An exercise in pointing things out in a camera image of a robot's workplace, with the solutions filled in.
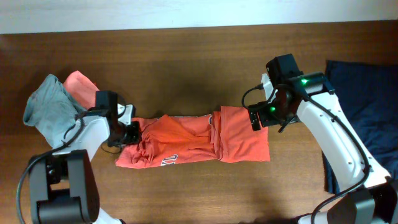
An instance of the gray cloth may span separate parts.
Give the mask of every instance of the gray cloth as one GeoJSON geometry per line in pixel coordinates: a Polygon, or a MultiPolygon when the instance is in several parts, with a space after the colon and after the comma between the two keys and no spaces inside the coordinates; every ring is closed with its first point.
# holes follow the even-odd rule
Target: gray cloth
{"type": "Polygon", "coordinates": [[[27,100],[24,124],[35,126],[54,148],[65,131],[75,124],[75,115],[85,111],[54,75],[48,75],[27,100]]]}

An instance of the brown table surface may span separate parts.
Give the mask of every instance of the brown table surface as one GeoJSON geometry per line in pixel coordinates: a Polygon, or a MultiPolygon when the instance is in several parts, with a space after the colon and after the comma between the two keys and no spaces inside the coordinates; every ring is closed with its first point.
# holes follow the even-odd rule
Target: brown table surface
{"type": "MultiPolygon", "coordinates": [[[[49,73],[64,81],[79,70],[136,105],[140,117],[202,115],[240,106],[277,55],[292,53],[305,73],[324,71],[326,59],[392,64],[397,40],[397,21],[0,35],[0,219],[17,223],[17,181],[32,155],[50,149],[22,124],[29,95],[49,73]]],[[[262,97],[253,93],[248,103],[262,97]]],[[[303,124],[278,128],[269,129],[270,162],[134,170],[99,150],[93,170],[101,207],[127,223],[238,223],[311,212],[330,196],[320,147],[303,124]]]]}

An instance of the orange fabric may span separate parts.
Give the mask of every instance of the orange fabric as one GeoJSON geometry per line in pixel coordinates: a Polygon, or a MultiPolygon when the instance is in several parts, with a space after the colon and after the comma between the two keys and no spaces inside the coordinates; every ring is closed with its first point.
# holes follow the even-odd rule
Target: orange fabric
{"type": "MultiPolygon", "coordinates": [[[[97,87],[76,71],[65,89],[85,108],[95,105],[97,87]]],[[[253,131],[246,109],[222,106],[201,117],[133,118],[140,123],[142,141],[126,146],[116,165],[148,168],[218,159],[223,162],[269,161],[268,129],[253,131]]]]}

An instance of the white wall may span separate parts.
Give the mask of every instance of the white wall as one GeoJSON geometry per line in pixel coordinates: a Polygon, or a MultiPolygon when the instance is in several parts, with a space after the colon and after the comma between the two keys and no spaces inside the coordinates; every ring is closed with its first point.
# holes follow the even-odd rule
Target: white wall
{"type": "Polygon", "coordinates": [[[0,0],[0,34],[398,18],[398,0],[0,0]]]}

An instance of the dark blue fabric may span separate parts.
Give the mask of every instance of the dark blue fabric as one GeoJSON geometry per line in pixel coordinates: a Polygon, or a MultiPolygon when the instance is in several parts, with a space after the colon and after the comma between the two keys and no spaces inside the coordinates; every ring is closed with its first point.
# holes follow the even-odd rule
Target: dark blue fabric
{"type": "MultiPolygon", "coordinates": [[[[326,75],[364,145],[398,179],[398,65],[329,61],[326,75]]],[[[325,157],[323,160],[326,189],[337,194],[336,177],[325,157]]]]}

